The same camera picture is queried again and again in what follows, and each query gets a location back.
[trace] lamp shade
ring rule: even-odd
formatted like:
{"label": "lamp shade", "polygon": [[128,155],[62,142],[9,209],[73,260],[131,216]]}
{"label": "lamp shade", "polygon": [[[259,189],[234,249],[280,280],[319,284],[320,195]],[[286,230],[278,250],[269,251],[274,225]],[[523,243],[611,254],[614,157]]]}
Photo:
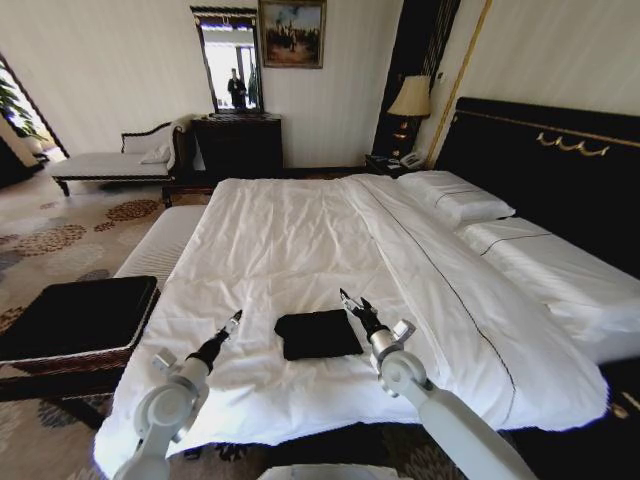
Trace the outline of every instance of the lamp shade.
{"label": "lamp shade", "polygon": [[404,117],[426,117],[429,109],[429,77],[414,75],[405,77],[400,93],[388,113]]}

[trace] framed painting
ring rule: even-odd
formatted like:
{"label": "framed painting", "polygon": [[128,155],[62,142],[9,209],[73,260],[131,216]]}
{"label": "framed painting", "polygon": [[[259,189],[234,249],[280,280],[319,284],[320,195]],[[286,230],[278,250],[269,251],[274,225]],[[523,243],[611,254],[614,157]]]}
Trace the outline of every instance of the framed painting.
{"label": "framed painting", "polygon": [[326,14],[326,0],[260,0],[264,66],[322,68]]}

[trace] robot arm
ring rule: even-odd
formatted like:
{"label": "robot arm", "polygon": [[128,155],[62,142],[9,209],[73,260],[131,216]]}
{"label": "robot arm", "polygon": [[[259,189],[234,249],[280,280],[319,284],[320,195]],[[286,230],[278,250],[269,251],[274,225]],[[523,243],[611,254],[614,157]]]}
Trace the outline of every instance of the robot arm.
{"label": "robot arm", "polygon": [[406,320],[393,329],[382,325],[377,311],[340,289],[345,309],[358,317],[367,332],[371,362],[382,387],[406,397],[418,410],[424,428],[470,479],[535,479],[518,453],[456,395],[432,384],[422,362],[404,350],[415,327]]}
{"label": "robot arm", "polygon": [[162,480],[169,478],[166,459],[169,443],[179,442],[193,425],[209,395],[206,378],[220,347],[237,328],[242,310],[231,317],[213,338],[175,366],[176,357],[161,350],[153,365],[167,374],[167,383],[151,390],[136,408],[134,424],[142,443],[116,473],[117,480]]}

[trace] white pillow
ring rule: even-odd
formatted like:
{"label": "white pillow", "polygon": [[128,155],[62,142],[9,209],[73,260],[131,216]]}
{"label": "white pillow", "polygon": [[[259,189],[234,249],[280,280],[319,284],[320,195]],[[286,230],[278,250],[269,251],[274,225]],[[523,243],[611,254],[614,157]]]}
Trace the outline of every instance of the white pillow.
{"label": "white pillow", "polygon": [[510,217],[516,212],[504,201],[451,172],[409,173],[398,178],[398,182],[423,208],[452,229]]}
{"label": "white pillow", "polygon": [[523,218],[456,234],[551,313],[574,338],[640,332],[640,281]]}
{"label": "white pillow", "polygon": [[161,143],[145,153],[140,159],[140,164],[167,163],[171,158],[171,150],[168,143]]}

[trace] floral rug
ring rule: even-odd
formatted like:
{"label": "floral rug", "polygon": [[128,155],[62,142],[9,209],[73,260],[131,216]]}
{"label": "floral rug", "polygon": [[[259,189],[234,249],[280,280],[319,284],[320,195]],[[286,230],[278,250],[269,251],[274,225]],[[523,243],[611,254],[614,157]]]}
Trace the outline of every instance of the floral rug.
{"label": "floral rug", "polygon": [[[47,285],[112,276],[164,211],[159,186],[71,182],[70,188],[64,197],[45,170],[0,190],[0,332]],[[185,205],[208,197],[173,200]],[[15,374],[0,369],[0,376]],[[109,400],[90,402],[107,411]],[[94,433],[44,401],[0,403],[0,476],[101,479],[92,460]],[[278,447],[208,445],[199,460],[174,456],[171,478],[255,479],[270,466],[292,463],[368,463],[416,480],[464,478],[423,429],[395,424],[355,425]]]}

